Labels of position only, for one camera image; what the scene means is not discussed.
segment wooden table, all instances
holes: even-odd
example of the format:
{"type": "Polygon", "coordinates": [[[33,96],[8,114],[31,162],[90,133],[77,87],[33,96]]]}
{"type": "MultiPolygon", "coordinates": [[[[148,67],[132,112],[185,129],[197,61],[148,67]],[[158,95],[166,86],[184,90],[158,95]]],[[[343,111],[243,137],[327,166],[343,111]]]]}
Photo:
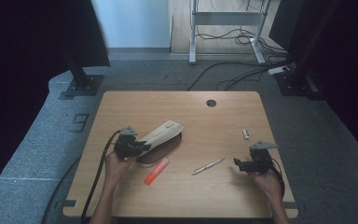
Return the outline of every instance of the wooden table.
{"type": "MultiPolygon", "coordinates": [[[[67,196],[76,204],[64,207],[63,213],[80,217],[103,148],[114,131],[130,125],[139,133],[139,140],[169,119],[185,127],[181,146],[150,186],[144,179],[154,166],[131,166],[115,192],[112,216],[271,217],[263,192],[233,162],[233,158],[249,161],[249,146],[259,140],[275,143],[260,96],[253,91],[107,92],[67,196]],[[216,101],[216,106],[208,106],[208,100],[216,101]],[[244,140],[243,129],[249,130],[250,140],[244,140]],[[194,169],[222,157],[226,159],[213,168],[191,175],[194,169]]],[[[282,168],[286,184],[283,201],[293,204],[278,149],[269,152],[282,168]]],[[[102,173],[87,216],[95,209],[103,179],[102,173]]],[[[297,216],[295,208],[286,211],[289,217],[297,216]]]]}

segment human hand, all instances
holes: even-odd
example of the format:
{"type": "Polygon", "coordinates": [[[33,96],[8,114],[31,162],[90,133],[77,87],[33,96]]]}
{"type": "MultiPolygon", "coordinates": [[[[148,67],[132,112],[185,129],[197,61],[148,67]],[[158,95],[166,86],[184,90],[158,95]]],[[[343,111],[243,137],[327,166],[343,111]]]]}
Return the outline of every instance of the human hand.
{"type": "Polygon", "coordinates": [[[271,170],[267,170],[262,175],[257,175],[253,172],[246,172],[248,176],[250,176],[254,182],[260,187],[267,195],[267,197],[281,197],[281,185],[279,183],[278,177],[271,170]]]}
{"type": "Polygon", "coordinates": [[[257,175],[253,172],[247,172],[247,174],[266,194],[271,207],[274,223],[288,224],[289,218],[287,217],[282,200],[281,184],[279,183],[276,174],[271,170],[266,171],[262,175],[257,175]]]}
{"type": "Polygon", "coordinates": [[[109,153],[105,157],[105,185],[111,189],[115,188],[135,160],[136,157],[130,157],[126,161],[120,161],[115,151],[109,153]]]}

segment power strip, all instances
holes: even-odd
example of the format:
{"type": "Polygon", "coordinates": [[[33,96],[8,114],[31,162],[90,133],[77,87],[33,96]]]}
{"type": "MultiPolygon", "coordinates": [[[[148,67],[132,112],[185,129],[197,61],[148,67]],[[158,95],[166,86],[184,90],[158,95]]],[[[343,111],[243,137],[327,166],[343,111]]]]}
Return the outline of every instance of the power strip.
{"type": "Polygon", "coordinates": [[[276,67],[276,68],[272,68],[268,70],[268,74],[273,76],[275,74],[279,74],[279,73],[285,73],[285,72],[289,72],[290,68],[287,66],[282,66],[282,67],[276,67]]]}

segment orange highlighter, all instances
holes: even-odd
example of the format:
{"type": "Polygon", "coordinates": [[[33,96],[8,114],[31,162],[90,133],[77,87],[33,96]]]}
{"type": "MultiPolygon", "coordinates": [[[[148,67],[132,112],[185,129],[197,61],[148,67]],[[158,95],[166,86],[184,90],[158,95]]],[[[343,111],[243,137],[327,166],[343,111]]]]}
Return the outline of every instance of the orange highlighter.
{"type": "Polygon", "coordinates": [[[145,178],[146,185],[150,185],[154,179],[161,173],[161,171],[170,163],[170,160],[168,158],[162,159],[162,161],[158,164],[158,166],[150,172],[150,174],[145,178]]]}

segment gray carpet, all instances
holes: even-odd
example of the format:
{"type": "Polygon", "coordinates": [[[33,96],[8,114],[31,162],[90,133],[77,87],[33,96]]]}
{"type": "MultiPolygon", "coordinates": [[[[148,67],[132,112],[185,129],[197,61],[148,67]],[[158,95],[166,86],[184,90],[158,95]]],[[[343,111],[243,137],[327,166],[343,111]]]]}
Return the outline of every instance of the gray carpet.
{"type": "MultiPolygon", "coordinates": [[[[86,68],[104,75],[96,96],[60,100],[72,76],[49,82],[37,119],[0,175],[0,223],[40,223],[57,185],[81,155],[105,91],[185,91],[213,60],[112,60],[112,67],[86,68]]],[[[222,64],[207,71],[192,91],[216,91],[216,83],[255,69],[222,64]]],[[[249,77],[229,91],[257,91],[295,196],[292,223],[358,223],[358,143],[325,101],[284,97],[274,77],[249,77]]],[[[57,188],[48,223],[78,223],[62,215],[76,166],[57,188]]],[[[234,219],[119,219],[118,223],[245,223],[234,219]]]]}

